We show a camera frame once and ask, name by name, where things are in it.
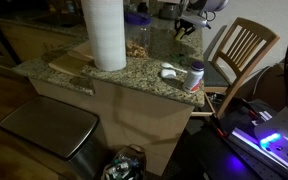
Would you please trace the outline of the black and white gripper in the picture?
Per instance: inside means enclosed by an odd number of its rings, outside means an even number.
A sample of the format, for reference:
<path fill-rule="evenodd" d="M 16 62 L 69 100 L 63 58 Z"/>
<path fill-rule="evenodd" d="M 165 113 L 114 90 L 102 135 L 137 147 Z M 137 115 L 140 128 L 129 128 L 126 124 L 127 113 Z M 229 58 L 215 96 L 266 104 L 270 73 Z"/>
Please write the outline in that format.
<path fill-rule="evenodd" d="M 181 19 L 189 22 L 184 25 L 185 35 L 190 35 L 191 33 L 193 33 L 196 30 L 194 26 L 206 27 L 210 29 L 210 25 L 208 24 L 208 21 L 205 18 L 199 15 L 196 15 L 192 12 L 184 11 L 181 15 Z M 183 28 L 181 25 L 181 21 L 176 20 L 175 21 L 175 30 L 176 30 L 175 38 L 181 28 Z"/>

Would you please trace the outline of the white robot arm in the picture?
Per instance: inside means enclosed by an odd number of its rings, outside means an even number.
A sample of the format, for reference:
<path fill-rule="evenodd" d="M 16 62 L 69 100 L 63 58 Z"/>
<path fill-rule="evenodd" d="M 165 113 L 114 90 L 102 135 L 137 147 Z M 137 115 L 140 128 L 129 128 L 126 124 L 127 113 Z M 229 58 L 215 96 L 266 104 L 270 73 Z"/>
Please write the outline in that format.
<path fill-rule="evenodd" d="M 190 35 L 197 28 L 210 29 L 210 20 L 203 17 L 208 12 L 215 14 L 224 9 L 230 0 L 181 0 L 180 13 L 175 21 L 175 39 L 180 40 L 184 35 Z"/>

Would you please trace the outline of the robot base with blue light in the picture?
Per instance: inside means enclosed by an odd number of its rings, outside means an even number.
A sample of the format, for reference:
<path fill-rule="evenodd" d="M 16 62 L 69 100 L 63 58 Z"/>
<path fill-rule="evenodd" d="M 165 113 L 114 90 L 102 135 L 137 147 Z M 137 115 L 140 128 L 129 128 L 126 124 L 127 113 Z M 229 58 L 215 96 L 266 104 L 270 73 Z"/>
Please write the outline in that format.
<path fill-rule="evenodd" d="M 220 124 L 231 141 L 288 175 L 288 106 L 277 112 L 261 100 L 246 102 Z"/>

